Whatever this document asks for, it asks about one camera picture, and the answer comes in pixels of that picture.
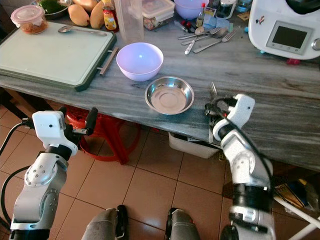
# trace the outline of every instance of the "mango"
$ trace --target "mango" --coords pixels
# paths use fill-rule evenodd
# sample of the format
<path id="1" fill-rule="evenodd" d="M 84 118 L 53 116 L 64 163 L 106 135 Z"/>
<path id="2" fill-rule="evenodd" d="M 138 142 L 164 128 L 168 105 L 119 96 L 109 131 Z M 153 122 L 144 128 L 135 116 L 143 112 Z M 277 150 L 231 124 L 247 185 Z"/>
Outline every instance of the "mango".
<path id="1" fill-rule="evenodd" d="M 74 4 L 78 4 L 81 7 L 84 8 L 88 13 L 91 13 L 91 11 L 94 9 L 94 7 L 97 5 L 97 1 L 95 0 L 72 0 Z"/>
<path id="2" fill-rule="evenodd" d="M 72 4 L 68 7 L 68 12 L 71 21 L 78 26 L 88 26 L 90 23 L 90 17 L 85 9 L 78 5 Z"/>
<path id="3" fill-rule="evenodd" d="M 90 24 L 93 29 L 100 29 L 105 24 L 103 8 L 104 2 L 100 1 L 91 12 Z"/>

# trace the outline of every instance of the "display screen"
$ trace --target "display screen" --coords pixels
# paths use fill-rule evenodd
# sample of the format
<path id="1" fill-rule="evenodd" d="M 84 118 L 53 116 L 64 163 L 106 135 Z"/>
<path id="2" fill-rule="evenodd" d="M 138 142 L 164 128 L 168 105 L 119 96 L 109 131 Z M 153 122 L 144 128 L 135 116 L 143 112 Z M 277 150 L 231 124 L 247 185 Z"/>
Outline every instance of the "display screen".
<path id="1" fill-rule="evenodd" d="M 305 31 L 279 26 L 272 42 L 299 49 L 301 48 L 306 36 L 307 32 Z"/>

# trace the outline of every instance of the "white cutting board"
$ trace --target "white cutting board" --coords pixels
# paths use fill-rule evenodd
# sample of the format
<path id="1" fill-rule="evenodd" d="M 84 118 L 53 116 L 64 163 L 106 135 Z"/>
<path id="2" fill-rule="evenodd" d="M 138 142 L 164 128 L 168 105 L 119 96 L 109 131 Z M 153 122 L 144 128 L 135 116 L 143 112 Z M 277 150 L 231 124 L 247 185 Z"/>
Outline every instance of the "white cutting board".
<path id="1" fill-rule="evenodd" d="M 110 32 L 107 36 L 58 32 L 63 26 L 48 22 L 44 32 L 34 35 L 18 29 L 0 45 L 0 69 L 42 81 L 82 84 L 115 37 Z"/>

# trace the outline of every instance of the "tiled floor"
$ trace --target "tiled floor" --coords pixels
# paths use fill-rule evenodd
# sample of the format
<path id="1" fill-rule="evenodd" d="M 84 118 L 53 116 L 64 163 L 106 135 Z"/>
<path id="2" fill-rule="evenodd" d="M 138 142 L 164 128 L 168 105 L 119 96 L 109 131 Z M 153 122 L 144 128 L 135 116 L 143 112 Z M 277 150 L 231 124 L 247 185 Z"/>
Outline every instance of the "tiled floor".
<path id="1" fill-rule="evenodd" d="M 0 106 L 0 143 L 19 120 Z M 125 124 L 120 135 L 129 145 L 137 129 Z M 103 139 L 91 139 L 95 153 L 109 155 Z M 32 164 L 42 143 L 34 131 L 16 131 L 0 157 L 0 182 L 15 170 Z M 131 240 L 163 240 L 168 210 L 181 208 L 196 222 L 202 240 L 217 240 L 229 223 L 232 201 L 221 196 L 230 180 L 229 164 L 202 159 L 171 149 L 168 135 L 144 127 L 128 164 L 94 160 L 79 151 L 69 160 L 67 181 L 61 190 L 58 210 L 50 232 L 51 240 L 80 240 L 87 224 L 106 208 L 124 204 L 128 208 Z M 10 181 L 5 203 L 9 214 L 23 187 L 23 173 Z M 291 237 L 307 223 L 284 211 L 275 211 L 277 239 Z M 8 235 L 0 228 L 0 240 Z M 305 239 L 320 239 L 319 231 Z"/>

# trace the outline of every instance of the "white bowl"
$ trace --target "white bowl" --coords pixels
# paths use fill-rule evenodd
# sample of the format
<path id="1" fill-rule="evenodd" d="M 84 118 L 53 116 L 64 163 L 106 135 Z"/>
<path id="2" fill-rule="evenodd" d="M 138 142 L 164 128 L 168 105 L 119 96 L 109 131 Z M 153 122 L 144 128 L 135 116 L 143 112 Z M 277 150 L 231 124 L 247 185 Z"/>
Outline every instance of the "white bowl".
<path id="1" fill-rule="evenodd" d="M 133 81 L 147 81 L 160 71 L 164 55 L 150 43 L 136 42 L 123 47 L 116 56 L 121 72 Z"/>
<path id="2" fill-rule="evenodd" d="M 195 19 L 201 12 L 201 5 L 208 5 L 209 0 L 174 0 L 175 10 L 183 19 Z"/>

